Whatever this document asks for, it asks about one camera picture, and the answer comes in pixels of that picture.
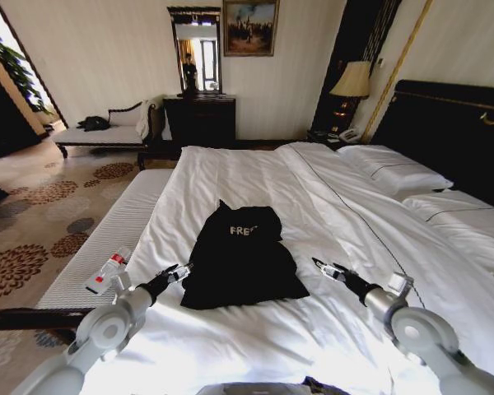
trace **mirror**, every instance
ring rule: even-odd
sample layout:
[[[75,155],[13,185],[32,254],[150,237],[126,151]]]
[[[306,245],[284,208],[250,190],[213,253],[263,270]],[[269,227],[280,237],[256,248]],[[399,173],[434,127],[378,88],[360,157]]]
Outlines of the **mirror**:
[[[184,95],[221,93],[219,7],[168,7]]]

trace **potted plant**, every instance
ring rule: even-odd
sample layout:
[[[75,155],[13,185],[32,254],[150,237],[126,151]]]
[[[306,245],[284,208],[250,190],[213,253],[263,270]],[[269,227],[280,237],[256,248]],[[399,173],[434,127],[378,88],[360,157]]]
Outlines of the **potted plant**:
[[[0,63],[6,69],[9,77],[15,82],[16,87],[35,114],[50,115],[52,113],[45,108],[42,96],[34,87],[30,78],[31,73],[21,64],[21,61],[25,60],[26,58],[20,53],[4,45],[0,38]]]

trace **floral carpet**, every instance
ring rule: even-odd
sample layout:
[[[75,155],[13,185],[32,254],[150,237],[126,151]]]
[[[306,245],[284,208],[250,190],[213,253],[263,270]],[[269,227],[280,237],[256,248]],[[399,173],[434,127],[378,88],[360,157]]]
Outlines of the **floral carpet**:
[[[135,151],[68,152],[64,160],[46,139],[0,159],[10,194],[0,202],[0,309],[35,307],[139,171]],[[0,332],[0,394],[63,348],[45,332]]]

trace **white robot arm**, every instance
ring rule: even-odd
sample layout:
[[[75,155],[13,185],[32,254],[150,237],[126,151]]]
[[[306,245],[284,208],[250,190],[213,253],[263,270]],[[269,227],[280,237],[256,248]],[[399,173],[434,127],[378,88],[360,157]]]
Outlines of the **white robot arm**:
[[[450,324],[429,310],[408,307],[411,277],[395,273],[388,292],[343,266],[326,265],[316,258],[313,261],[325,276],[344,283],[359,296],[402,353],[432,369],[443,395],[494,395],[494,376],[477,368],[461,352]]]
[[[494,395],[494,376],[476,368],[460,351],[454,329],[437,314],[408,307],[406,295],[412,287],[411,278],[395,273],[389,284],[390,292],[364,281],[345,267],[313,260],[325,276],[344,283],[359,296],[384,324],[386,333],[401,352],[434,371],[443,395]],[[12,394],[80,393],[84,376],[97,359],[123,350],[144,324],[145,312],[157,296],[170,283],[189,274],[190,266],[176,266],[135,290],[121,286],[123,291],[114,304],[91,311],[77,329],[76,341],[62,355],[46,360],[35,369]],[[275,393],[282,393],[277,384],[275,389]]]
[[[77,329],[76,340],[61,354],[36,368],[12,395],[77,395],[84,376],[99,358],[123,350],[145,322],[145,312],[166,287],[189,274],[189,267],[169,267],[135,290],[123,290],[114,304],[92,310]]]

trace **framed painting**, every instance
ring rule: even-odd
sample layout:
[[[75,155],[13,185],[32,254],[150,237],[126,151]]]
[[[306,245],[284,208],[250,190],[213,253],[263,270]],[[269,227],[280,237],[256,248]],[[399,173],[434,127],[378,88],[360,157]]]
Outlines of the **framed painting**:
[[[280,0],[223,0],[225,56],[273,56]]]

